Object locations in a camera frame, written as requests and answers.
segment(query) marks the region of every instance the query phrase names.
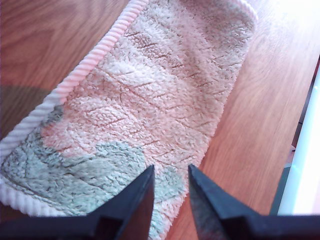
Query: table surface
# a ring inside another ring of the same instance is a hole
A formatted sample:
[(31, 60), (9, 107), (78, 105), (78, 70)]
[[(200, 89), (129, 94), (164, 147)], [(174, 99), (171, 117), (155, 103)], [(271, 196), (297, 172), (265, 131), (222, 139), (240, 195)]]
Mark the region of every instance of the table surface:
[[(320, 2), (248, 2), (257, 31), (200, 169), (268, 214), (320, 54)], [(94, 47), (126, 3), (2, 0), (1, 137)], [(1, 213), (2, 220), (19, 215), (4, 206)], [(167, 239), (197, 239), (188, 197)]]

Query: wooden table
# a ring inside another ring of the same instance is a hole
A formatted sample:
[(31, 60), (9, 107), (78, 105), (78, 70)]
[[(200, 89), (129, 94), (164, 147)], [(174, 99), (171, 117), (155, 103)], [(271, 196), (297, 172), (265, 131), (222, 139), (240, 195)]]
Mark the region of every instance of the wooden table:
[[(3, 136), (76, 66), (126, 4), (17, 2), (2, 0), (1, 6)], [(320, 2), (249, 3), (258, 13), (258, 28), (200, 169), (240, 201), (268, 214), (320, 54)], [(8, 207), (2, 206), (3, 212), (12, 216)], [(189, 198), (167, 239), (197, 239)]]

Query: towel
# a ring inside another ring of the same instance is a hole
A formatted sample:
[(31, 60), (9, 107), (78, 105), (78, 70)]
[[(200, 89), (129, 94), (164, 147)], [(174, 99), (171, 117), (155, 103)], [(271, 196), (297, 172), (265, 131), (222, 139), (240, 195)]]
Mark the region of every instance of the towel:
[(154, 165), (149, 238), (164, 239), (257, 19), (244, 0), (131, 0), (1, 141), (1, 202), (31, 216), (85, 215)]

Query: twisted rope edge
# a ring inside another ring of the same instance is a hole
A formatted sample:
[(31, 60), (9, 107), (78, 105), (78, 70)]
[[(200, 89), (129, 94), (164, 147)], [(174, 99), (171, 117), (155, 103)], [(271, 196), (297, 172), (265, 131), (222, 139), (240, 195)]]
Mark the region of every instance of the twisted rope edge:
[[(114, 47), (131, 23), (148, 4), (149, 0), (130, 0), (112, 25), (111, 29), (97, 43), (97, 45), (84, 57), (82, 61), (69, 73), (57, 87), (47, 95), (43, 102), (29, 113), (14, 129), (0, 142), (0, 164), (13, 149), (27, 137), (32, 130), (48, 117), (55, 106), (62, 105), (67, 100), (69, 93), (79, 85), (79, 82), (94, 69), (104, 56)], [(0, 201), (29, 216), (61, 216), (64, 212), (49, 206), (31, 195), (5, 183), (5, 178), (0, 174)]]

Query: embossed leaf texture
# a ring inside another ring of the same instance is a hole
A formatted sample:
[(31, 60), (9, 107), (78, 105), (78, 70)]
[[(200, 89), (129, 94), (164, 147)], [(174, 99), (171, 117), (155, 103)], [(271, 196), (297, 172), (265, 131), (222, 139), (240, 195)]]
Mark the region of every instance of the embossed leaf texture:
[(235, 83), (255, 19), (239, 1), (154, 0), (2, 163), (8, 184), (84, 214), (156, 170), (150, 238), (164, 239)]

